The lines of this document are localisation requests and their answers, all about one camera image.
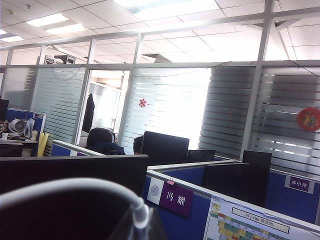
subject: snowflake decoration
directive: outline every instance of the snowflake decoration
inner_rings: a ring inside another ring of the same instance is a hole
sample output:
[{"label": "snowflake decoration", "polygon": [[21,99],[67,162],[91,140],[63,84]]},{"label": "snowflake decoration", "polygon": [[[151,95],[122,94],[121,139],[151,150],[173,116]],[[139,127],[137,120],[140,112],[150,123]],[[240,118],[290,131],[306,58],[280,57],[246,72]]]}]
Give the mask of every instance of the snowflake decoration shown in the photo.
[{"label": "snowflake decoration", "polygon": [[144,98],[140,99],[140,103],[139,103],[140,108],[145,107],[145,106],[146,106],[146,104],[147,104],[147,101],[146,101]]}]

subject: colorful chart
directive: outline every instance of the colorful chart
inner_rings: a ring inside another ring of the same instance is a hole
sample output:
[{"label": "colorful chart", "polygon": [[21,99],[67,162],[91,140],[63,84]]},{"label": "colorful chart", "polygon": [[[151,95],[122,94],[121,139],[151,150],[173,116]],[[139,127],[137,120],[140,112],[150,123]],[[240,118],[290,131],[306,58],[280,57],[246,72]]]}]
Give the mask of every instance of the colorful chart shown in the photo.
[{"label": "colorful chart", "polygon": [[319,235],[278,217],[263,208],[247,208],[221,198],[211,200],[203,240],[319,240]]}]

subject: white cable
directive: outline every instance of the white cable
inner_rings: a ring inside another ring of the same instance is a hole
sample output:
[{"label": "white cable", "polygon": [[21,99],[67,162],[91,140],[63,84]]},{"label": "white cable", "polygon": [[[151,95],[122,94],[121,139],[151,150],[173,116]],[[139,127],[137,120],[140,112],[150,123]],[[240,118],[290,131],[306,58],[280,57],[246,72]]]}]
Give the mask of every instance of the white cable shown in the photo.
[{"label": "white cable", "polygon": [[47,181],[4,193],[0,195],[0,212],[24,201],[76,190],[93,190],[114,194],[130,203],[133,224],[136,228],[141,230],[148,225],[149,208],[141,197],[118,183],[89,177]]}]

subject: chair backrest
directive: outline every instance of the chair backrest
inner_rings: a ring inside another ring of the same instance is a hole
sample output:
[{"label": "chair backrest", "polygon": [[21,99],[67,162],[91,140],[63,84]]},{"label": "chair backrest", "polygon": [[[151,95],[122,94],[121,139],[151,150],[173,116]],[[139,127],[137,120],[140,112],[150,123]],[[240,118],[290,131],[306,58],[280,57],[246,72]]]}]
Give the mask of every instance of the chair backrest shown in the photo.
[{"label": "chair backrest", "polygon": [[115,141],[114,134],[102,127],[96,127],[94,129],[91,129],[86,141],[86,146],[94,146],[97,143],[113,143]]}]

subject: red paper ornament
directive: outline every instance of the red paper ornament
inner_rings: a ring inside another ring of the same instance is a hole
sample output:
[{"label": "red paper ornament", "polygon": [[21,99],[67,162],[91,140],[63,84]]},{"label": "red paper ornament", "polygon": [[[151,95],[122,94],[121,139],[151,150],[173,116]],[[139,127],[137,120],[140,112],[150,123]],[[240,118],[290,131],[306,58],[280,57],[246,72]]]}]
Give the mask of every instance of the red paper ornament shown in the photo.
[{"label": "red paper ornament", "polygon": [[316,107],[307,107],[299,112],[296,118],[300,128],[314,132],[320,129],[320,110]]},{"label": "red paper ornament", "polygon": [[139,103],[140,108],[144,108],[146,104],[147,104],[147,101],[144,98],[140,99],[140,103]]}]

